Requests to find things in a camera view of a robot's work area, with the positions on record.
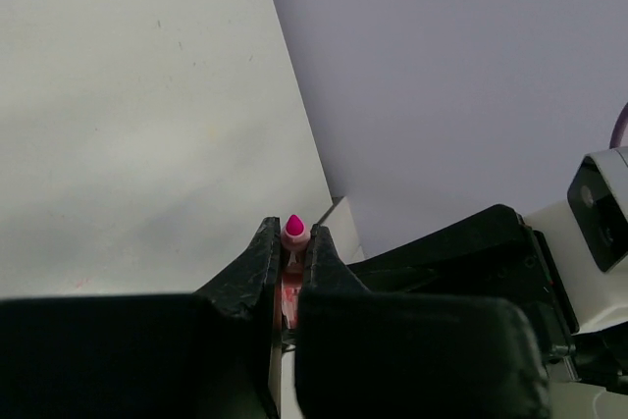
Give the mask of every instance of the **pink tip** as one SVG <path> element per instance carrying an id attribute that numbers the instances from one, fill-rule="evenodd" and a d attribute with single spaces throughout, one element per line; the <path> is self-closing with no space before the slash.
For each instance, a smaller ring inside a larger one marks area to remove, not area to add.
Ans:
<path id="1" fill-rule="evenodd" d="M 305 225 L 301 221 L 301 219 L 296 216 L 290 216 L 288 223 L 286 224 L 286 233 L 289 236 L 300 236 L 305 231 Z"/>

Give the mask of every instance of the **purple cable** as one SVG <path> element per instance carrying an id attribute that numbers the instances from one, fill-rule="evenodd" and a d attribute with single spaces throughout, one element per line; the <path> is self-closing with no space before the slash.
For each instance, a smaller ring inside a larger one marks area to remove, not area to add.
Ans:
<path id="1" fill-rule="evenodd" d="M 612 135 L 610 136 L 609 149 L 621 146 L 621 139 L 624 137 L 626 126 L 628 125 L 628 103 L 624 105 L 623 110 L 617 117 L 615 122 L 615 128 L 612 129 Z"/>

